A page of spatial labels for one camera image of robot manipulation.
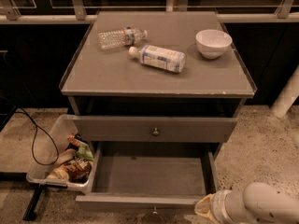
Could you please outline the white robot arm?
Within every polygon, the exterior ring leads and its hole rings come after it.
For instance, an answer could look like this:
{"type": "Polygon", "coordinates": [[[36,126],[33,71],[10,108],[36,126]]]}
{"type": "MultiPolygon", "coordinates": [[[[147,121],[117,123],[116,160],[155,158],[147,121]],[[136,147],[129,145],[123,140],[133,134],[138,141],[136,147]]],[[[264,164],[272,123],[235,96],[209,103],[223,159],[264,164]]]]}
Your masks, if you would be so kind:
{"type": "Polygon", "coordinates": [[[216,166],[214,194],[199,201],[200,224],[299,223],[299,121],[293,72],[270,107],[246,106],[216,166]]]}

